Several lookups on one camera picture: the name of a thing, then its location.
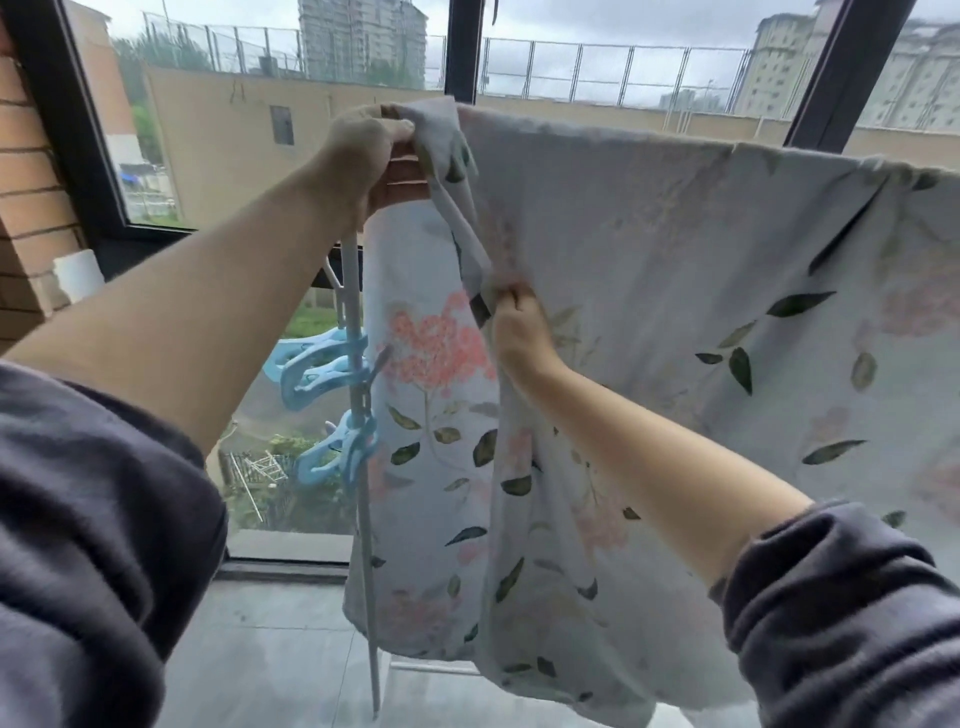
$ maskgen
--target brick wall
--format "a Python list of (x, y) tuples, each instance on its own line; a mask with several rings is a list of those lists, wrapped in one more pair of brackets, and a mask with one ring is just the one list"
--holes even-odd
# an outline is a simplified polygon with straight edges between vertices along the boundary
[(53, 261), (83, 246), (0, 17), (0, 353), (68, 304)]

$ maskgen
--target beige wall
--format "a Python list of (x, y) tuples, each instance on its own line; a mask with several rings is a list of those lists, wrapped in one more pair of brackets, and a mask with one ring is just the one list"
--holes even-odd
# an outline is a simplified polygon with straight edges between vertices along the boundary
[[(147, 81), (180, 216), (198, 228), (223, 220), (309, 159), (340, 111), (439, 95), (164, 68), (149, 68)], [(653, 109), (489, 96), (481, 96), (477, 103), (509, 113), (626, 130), (659, 132), (666, 122), (670, 133), (777, 146), (789, 129), (787, 122), (743, 116), (675, 112), (667, 119), (664, 111)], [(274, 143), (271, 105), (291, 110), (294, 146)], [(960, 169), (960, 135), (860, 129), (854, 132), (848, 153)]]
[(107, 32), (109, 18), (74, 2), (67, 2), (66, 10), (104, 133), (136, 134), (120, 66)]

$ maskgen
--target right hand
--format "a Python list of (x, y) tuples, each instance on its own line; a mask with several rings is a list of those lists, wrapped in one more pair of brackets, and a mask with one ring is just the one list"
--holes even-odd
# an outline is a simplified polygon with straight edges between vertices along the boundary
[(493, 350), (518, 387), (564, 365), (537, 296), (525, 283), (500, 294), (493, 314)]

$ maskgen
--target hanging clip rack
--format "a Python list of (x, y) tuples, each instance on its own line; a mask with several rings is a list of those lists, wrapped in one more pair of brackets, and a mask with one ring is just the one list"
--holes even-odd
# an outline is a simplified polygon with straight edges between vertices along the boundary
[(349, 387), (350, 409), (338, 425), (327, 423), (327, 437), (297, 458), (297, 481), (301, 486), (316, 486), (339, 474), (344, 488), (356, 492), (373, 714), (377, 716), (381, 686), (373, 600), (370, 486), (365, 466), (378, 442), (371, 385), (391, 352), (389, 347), (384, 349), (372, 367), (364, 356), (368, 339), (360, 325), (360, 259), (355, 234), (341, 242), (341, 262), (342, 283), (330, 261), (324, 261), (324, 272), (333, 286), (337, 327), (317, 336), (280, 340), (263, 365), (263, 372), (279, 384), (284, 406), (295, 412), (327, 392)]

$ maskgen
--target sky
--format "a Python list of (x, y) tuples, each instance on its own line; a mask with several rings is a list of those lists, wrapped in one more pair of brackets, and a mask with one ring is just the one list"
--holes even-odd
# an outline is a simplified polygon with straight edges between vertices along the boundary
[[(111, 17), (114, 36), (135, 36), (144, 28), (143, 13), (163, 16), (164, 0), (80, 0)], [(427, 33), (446, 33), (446, 0), (413, 0), (428, 17)], [(710, 46), (745, 49), (754, 43), (760, 20), (778, 12), (812, 14), (815, 0), (500, 0), (499, 16), (492, 26), (492, 0), (487, 0), (484, 36), (538, 41), (532, 82), (533, 96), (564, 96), (576, 58), (575, 46), (593, 43), (643, 46)], [(197, 25), (268, 26), (296, 29), (297, 0), (166, 0), (173, 21)], [(913, 17), (960, 21), (960, 0), (917, 0)], [(262, 45), (262, 32), (243, 31), (242, 39)], [(296, 45), (290, 34), (290, 45)], [(282, 40), (274, 40), (277, 48)], [(427, 48), (427, 67), (440, 65), (442, 41)], [(698, 93), (714, 89), (724, 96), (739, 65), (740, 50), (697, 50), (691, 55), (684, 85)], [(529, 45), (493, 40), (488, 63), (488, 91), (518, 93), (526, 70)], [(627, 103), (656, 103), (669, 92), (677, 77), (680, 48), (645, 48), (637, 51), (630, 76)], [(627, 49), (588, 48), (583, 56), (578, 98), (614, 101), (626, 64)], [(439, 78), (439, 68), (428, 70)]]

